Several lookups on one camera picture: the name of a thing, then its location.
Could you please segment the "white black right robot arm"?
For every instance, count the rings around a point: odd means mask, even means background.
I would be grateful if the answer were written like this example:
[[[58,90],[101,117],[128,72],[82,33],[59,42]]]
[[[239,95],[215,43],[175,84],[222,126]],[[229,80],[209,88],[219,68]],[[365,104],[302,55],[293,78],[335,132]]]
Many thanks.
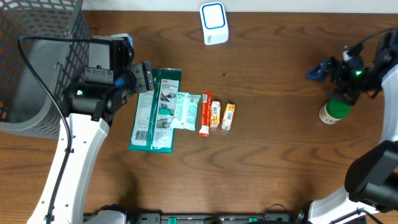
[[[338,104],[353,106],[362,93],[375,98],[383,92],[384,116],[379,144],[350,165],[342,188],[299,211],[296,223],[365,223],[397,210],[397,28],[377,34],[370,67],[360,56],[366,37],[345,47],[342,60],[328,57],[305,75],[318,82],[330,77],[336,88],[328,95]]]

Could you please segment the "green lidded white canister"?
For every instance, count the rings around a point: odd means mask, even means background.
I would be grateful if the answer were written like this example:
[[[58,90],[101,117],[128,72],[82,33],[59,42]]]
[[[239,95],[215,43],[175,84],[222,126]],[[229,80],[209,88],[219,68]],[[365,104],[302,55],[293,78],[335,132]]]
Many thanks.
[[[326,124],[335,124],[347,117],[350,112],[350,105],[339,100],[331,99],[320,108],[318,115],[322,122]]]

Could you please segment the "white green package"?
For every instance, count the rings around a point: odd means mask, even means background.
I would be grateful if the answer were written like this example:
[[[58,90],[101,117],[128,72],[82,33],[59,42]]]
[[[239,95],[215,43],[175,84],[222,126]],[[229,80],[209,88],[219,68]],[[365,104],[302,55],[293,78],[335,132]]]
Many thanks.
[[[176,93],[180,90],[182,71],[174,68],[152,70],[155,89],[138,96],[129,151],[173,153]]]

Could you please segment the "orange snack packet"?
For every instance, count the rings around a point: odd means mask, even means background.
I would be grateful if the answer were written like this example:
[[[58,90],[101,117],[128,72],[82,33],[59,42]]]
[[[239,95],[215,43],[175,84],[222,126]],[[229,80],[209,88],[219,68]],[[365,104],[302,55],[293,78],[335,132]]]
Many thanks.
[[[229,131],[231,129],[231,125],[234,118],[234,112],[236,109],[236,105],[228,103],[226,105],[226,109],[224,111],[224,116],[221,124],[221,128]]]

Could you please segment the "orange tissue packet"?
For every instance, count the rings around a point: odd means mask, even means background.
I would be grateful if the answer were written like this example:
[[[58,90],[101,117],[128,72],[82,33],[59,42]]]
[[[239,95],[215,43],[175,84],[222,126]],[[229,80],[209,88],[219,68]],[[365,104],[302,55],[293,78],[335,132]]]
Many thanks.
[[[217,128],[219,126],[220,111],[221,111],[221,103],[219,101],[212,101],[211,116],[210,116],[210,127],[211,128]]]

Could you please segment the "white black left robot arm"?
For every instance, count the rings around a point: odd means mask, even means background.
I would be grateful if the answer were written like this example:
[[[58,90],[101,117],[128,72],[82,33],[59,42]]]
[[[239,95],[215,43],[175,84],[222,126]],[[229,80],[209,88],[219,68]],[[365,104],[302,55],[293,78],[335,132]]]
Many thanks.
[[[62,121],[49,176],[29,223],[83,223],[83,211],[98,152],[115,112],[130,93],[154,89],[149,61],[123,72],[86,68],[65,92]]]

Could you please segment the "mint green wipes pack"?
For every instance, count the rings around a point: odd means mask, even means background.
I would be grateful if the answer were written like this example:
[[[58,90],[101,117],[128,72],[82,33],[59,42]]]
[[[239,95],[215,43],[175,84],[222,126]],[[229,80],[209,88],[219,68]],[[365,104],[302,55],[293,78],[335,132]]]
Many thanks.
[[[187,129],[194,131],[200,99],[200,95],[191,95],[188,92],[177,92],[174,117],[170,127],[172,129]]]

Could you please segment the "red stick packet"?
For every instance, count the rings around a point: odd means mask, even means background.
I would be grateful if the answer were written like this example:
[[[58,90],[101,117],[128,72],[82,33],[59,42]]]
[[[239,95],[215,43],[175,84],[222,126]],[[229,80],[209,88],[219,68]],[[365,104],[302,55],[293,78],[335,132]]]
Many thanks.
[[[211,103],[213,95],[210,92],[204,92],[202,94],[202,99],[201,128],[199,130],[199,136],[208,137],[210,134]]]

